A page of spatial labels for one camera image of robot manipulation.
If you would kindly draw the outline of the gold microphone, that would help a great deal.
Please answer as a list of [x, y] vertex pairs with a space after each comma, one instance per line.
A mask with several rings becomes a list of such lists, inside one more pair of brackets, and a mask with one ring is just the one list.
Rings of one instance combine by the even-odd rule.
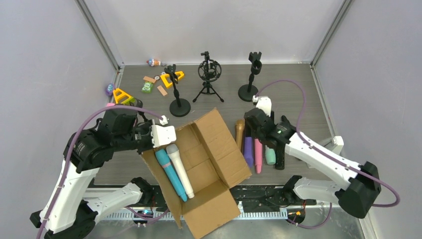
[[235, 142], [241, 152], [243, 149], [244, 129], [245, 129], [244, 119], [238, 119], [235, 123]]

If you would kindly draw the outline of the pink microphone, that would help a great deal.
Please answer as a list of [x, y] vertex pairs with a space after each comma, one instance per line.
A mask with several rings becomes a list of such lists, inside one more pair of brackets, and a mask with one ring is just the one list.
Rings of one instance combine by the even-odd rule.
[[263, 145], [257, 138], [254, 139], [254, 159], [256, 173], [260, 174], [262, 172]]

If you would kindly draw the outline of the black sparkle grille microphone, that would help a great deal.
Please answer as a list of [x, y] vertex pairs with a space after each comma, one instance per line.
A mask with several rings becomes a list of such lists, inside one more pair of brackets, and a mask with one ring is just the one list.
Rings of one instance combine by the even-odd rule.
[[276, 153], [276, 164], [275, 169], [284, 170], [285, 169], [285, 145], [286, 142], [289, 143], [290, 137], [296, 133], [296, 128], [290, 123], [285, 115], [281, 116], [281, 122], [277, 124], [277, 133], [284, 140], [279, 144]]

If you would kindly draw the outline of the teal microphone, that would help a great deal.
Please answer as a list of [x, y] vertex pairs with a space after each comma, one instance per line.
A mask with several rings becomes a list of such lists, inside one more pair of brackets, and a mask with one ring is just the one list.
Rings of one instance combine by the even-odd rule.
[[268, 165], [274, 165], [276, 163], [276, 153], [275, 150], [265, 146], [265, 160]]

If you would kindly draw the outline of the purple microphone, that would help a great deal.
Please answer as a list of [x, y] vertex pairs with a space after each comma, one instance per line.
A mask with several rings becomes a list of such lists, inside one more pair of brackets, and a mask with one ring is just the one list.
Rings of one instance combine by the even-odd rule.
[[254, 165], [253, 138], [249, 129], [245, 129], [243, 142], [243, 156], [249, 168]]

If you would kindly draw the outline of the black mic stand wide clip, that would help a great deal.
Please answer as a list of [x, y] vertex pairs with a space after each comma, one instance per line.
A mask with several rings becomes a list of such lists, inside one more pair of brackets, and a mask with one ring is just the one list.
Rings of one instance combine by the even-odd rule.
[[252, 97], [258, 93], [258, 89], [253, 85], [253, 82], [255, 76], [258, 75], [262, 69], [261, 56], [262, 52], [249, 53], [248, 60], [251, 62], [251, 69], [248, 84], [242, 85], [238, 90], [239, 98], [245, 102], [251, 102]]

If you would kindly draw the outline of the black mic stand round base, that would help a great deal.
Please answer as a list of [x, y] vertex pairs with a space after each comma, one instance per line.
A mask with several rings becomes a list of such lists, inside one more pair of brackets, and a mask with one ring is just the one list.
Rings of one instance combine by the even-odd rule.
[[186, 99], [180, 98], [180, 93], [176, 87], [179, 82], [179, 77], [176, 74], [176, 65], [168, 65], [164, 71], [166, 74], [169, 74], [170, 80], [173, 83], [173, 93], [175, 99], [170, 103], [170, 113], [178, 118], [184, 117], [190, 112], [191, 104]]

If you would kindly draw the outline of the cardboard box with label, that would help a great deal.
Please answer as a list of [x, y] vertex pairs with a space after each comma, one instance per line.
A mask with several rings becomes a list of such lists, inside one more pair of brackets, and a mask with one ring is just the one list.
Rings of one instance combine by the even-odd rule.
[[184, 219], [193, 237], [201, 239], [240, 215], [230, 189], [249, 178], [251, 171], [217, 109], [176, 129], [176, 137], [192, 199], [184, 202], [178, 196], [157, 160], [157, 149], [143, 152], [142, 158], [178, 227]]

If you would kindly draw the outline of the black tripod shock mount stand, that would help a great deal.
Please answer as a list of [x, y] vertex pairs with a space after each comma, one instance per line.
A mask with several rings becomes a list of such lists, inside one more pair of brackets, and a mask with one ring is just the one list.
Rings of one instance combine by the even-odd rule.
[[224, 99], [213, 88], [212, 83], [217, 81], [222, 73], [221, 65], [210, 58], [210, 53], [205, 51], [201, 53], [204, 56], [204, 61], [198, 66], [198, 76], [202, 79], [203, 88], [199, 91], [197, 96], [193, 99], [193, 103], [197, 101], [201, 94], [204, 95], [217, 95], [222, 103]]

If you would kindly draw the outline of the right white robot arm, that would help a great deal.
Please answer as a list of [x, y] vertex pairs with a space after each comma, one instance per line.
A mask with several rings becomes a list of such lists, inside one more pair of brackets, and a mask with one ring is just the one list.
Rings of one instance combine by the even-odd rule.
[[376, 165], [369, 161], [359, 164], [337, 155], [298, 132], [286, 117], [274, 123], [263, 110], [253, 108], [244, 119], [263, 145], [302, 160], [329, 178], [311, 180], [294, 175], [286, 183], [289, 198], [330, 202], [353, 217], [366, 217], [381, 192]]

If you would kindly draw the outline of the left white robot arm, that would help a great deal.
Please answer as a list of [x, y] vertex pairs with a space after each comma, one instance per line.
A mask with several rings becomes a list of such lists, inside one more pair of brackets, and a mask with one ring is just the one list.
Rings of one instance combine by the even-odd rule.
[[30, 216], [38, 238], [83, 239], [109, 214], [132, 204], [149, 204], [153, 188], [143, 178], [133, 178], [121, 189], [91, 200], [83, 198], [100, 168], [119, 151], [142, 154], [175, 140], [173, 127], [162, 127], [153, 119], [139, 121], [148, 111], [140, 107], [114, 105], [90, 116], [93, 127], [84, 123], [70, 137], [64, 152], [60, 177], [44, 209]]

